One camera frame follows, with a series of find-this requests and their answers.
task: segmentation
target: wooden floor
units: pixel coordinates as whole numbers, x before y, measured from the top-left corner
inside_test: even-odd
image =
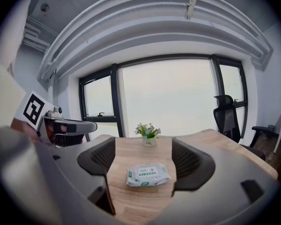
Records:
[[[261,150],[266,155],[266,162],[278,172],[278,181],[281,183],[281,141],[276,153],[273,153],[277,143],[277,137],[267,138],[262,134],[257,140],[254,148]]]

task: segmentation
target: black mesh chair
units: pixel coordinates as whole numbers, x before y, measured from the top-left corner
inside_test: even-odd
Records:
[[[218,101],[218,108],[214,109],[214,118],[219,128],[219,132],[238,143],[241,137],[237,121],[236,108],[233,106],[232,97],[229,95],[221,95],[215,96],[215,98]],[[265,154],[257,149],[254,149],[253,146],[255,145],[261,132],[267,134],[272,134],[273,132],[267,127],[252,127],[252,129],[256,131],[252,143],[249,147],[242,146],[265,161]]]

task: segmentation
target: small white pot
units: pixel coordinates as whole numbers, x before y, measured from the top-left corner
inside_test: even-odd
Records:
[[[157,145],[157,140],[156,140],[156,136],[153,138],[148,138],[145,139],[145,137],[142,137],[142,145],[144,147],[154,147]]]

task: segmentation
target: window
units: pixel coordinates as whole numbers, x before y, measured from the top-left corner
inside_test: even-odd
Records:
[[[116,67],[109,67],[80,79],[81,117],[98,126],[89,134],[91,139],[101,134],[123,137],[117,88],[112,84],[116,82],[116,71]]]
[[[216,55],[172,54],[113,64],[80,79],[83,120],[101,134],[135,137],[137,124],[153,123],[162,135],[217,130],[214,96],[234,99],[241,136],[247,120],[247,88],[240,61]]]
[[[248,96],[243,66],[240,61],[217,56],[213,57],[213,62],[220,71],[217,79],[222,81],[222,85],[219,85],[219,94],[230,95],[233,98],[240,134],[241,137],[244,137]]]
[[[110,79],[104,77],[84,86],[87,116],[114,116]]]
[[[225,65],[220,65],[220,68],[223,76],[225,94],[230,95],[234,101],[243,101],[244,93],[240,77],[240,69]]]
[[[123,68],[126,136],[135,137],[140,122],[153,123],[168,136],[216,129],[210,66],[209,60],[181,59]]]

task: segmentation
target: window frame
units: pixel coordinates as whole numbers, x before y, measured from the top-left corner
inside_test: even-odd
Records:
[[[215,54],[212,55],[212,61],[216,71],[215,75],[218,81],[219,95],[225,95],[224,81],[223,81],[220,65],[235,67],[239,69],[240,78],[243,86],[244,100],[239,102],[234,102],[233,106],[235,108],[244,107],[244,121],[243,121],[243,128],[241,132],[241,138],[243,138],[246,130],[247,119],[248,119],[248,90],[247,90],[247,83],[245,79],[242,62],[239,60],[217,56]]]
[[[116,64],[102,69],[100,71],[91,73],[85,77],[79,79],[79,103],[80,103],[80,112],[81,112],[81,119],[83,121],[90,121],[90,122],[115,122],[118,127],[118,135],[120,137],[124,137],[123,129],[122,129],[122,122],[119,110],[119,101],[118,101],[118,76],[117,76],[118,68]],[[90,84],[94,81],[100,80],[105,77],[111,77],[111,97],[112,97],[112,107],[114,116],[108,117],[89,117],[86,112],[86,99],[85,99],[85,85]]]
[[[236,67],[239,69],[242,86],[243,86],[244,100],[240,102],[234,102],[233,105],[235,108],[244,107],[244,121],[243,121],[243,129],[241,133],[241,137],[243,138],[246,129],[247,115],[248,115],[248,91],[247,91],[247,84],[245,80],[244,68],[241,61],[226,58],[223,56],[218,56],[216,54],[207,55],[207,54],[182,53],[182,54],[166,54],[166,55],[145,57],[141,59],[126,61],[119,64],[115,63],[112,64],[110,67],[104,68],[102,70],[91,73],[85,77],[82,77],[79,79],[79,100],[80,100],[79,102],[80,102],[80,111],[81,111],[82,120],[92,121],[92,122],[116,122],[118,126],[119,137],[126,137],[125,129],[124,129],[124,121],[123,121],[123,111],[122,111],[121,100],[120,100],[118,69],[139,65],[142,63],[162,61],[162,60],[177,60],[177,59],[210,60],[211,64],[213,65],[213,70],[214,70],[213,72],[217,81],[215,85],[217,86],[216,89],[218,95],[225,94],[225,88],[224,88],[224,82],[223,82],[220,64],[225,66]],[[84,86],[93,81],[108,76],[111,76],[111,96],[112,96],[112,106],[113,106],[114,116],[113,117],[88,117],[86,114]]]

